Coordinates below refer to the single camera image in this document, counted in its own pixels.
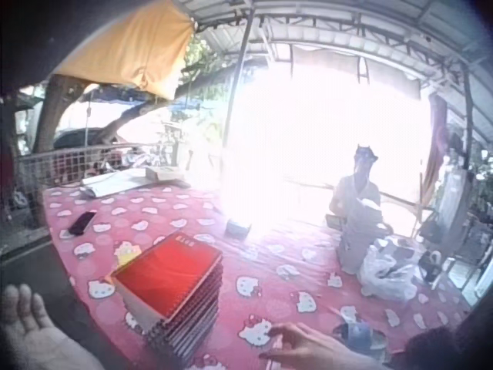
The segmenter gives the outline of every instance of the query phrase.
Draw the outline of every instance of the black phone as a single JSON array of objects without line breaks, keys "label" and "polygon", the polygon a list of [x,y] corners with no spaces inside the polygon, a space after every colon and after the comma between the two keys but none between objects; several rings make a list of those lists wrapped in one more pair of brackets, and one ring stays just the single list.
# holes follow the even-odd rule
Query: black phone
[{"label": "black phone", "polygon": [[69,233],[76,236],[83,235],[95,215],[96,212],[84,212],[81,214],[77,221],[69,228]]}]

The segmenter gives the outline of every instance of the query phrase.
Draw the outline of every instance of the white shirt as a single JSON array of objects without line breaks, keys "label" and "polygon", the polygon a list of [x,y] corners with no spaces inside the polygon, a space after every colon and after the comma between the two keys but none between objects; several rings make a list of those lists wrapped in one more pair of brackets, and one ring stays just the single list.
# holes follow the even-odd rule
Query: white shirt
[{"label": "white shirt", "polygon": [[340,179],[339,184],[334,189],[333,200],[338,202],[338,206],[342,208],[346,217],[353,209],[356,199],[369,199],[380,206],[380,191],[377,185],[367,181],[366,186],[361,192],[357,192],[354,184],[354,175],[346,176]]}]

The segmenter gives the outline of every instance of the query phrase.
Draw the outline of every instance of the plastic bag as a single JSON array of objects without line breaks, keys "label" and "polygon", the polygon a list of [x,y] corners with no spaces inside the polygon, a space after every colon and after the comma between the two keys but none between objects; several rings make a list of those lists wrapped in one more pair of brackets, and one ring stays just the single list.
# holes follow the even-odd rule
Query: plastic bag
[{"label": "plastic bag", "polygon": [[361,293],[365,296],[376,295],[392,301],[409,301],[416,296],[417,288],[411,283],[416,264],[398,264],[388,255],[381,254],[371,245],[357,274]]}]

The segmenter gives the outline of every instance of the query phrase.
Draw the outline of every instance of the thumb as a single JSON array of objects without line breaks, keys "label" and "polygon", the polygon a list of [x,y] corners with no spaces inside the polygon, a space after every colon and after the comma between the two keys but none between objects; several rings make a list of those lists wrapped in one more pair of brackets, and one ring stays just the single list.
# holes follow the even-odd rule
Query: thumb
[{"label": "thumb", "polygon": [[301,356],[299,349],[271,349],[259,355],[263,360],[280,362],[282,365],[292,365]]}]

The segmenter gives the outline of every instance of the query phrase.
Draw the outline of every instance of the pink tablecloth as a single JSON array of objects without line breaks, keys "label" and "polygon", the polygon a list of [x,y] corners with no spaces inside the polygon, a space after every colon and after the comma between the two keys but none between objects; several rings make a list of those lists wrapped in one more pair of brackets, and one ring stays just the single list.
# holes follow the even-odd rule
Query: pink tablecloth
[{"label": "pink tablecloth", "polygon": [[[194,370],[264,368],[257,355],[270,347],[266,331],[275,322],[302,321],[330,333],[343,322],[341,312],[351,316],[355,310],[387,334],[390,350],[398,350],[425,328],[456,325],[468,310],[448,279],[435,291],[418,286],[407,304],[366,298],[357,279],[340,270],[334,250],[338,232],[287,221],[253,230],[239,242],[224,236],[226,218],[218,204],[215,194],[174,187],[88,201],[77,189],[45,192],[52,239],[75,291],[111,342],[139,368],[155,368],[156,359],[108,275],[126,253],[144,251],[178,229],[209,241],[224,256],[220,316],[196,353]],[[83,236],[70,237],[66,229],[87,210],[98,212],[92,226]],[[399,322],[389,322],[386,309]]]}]

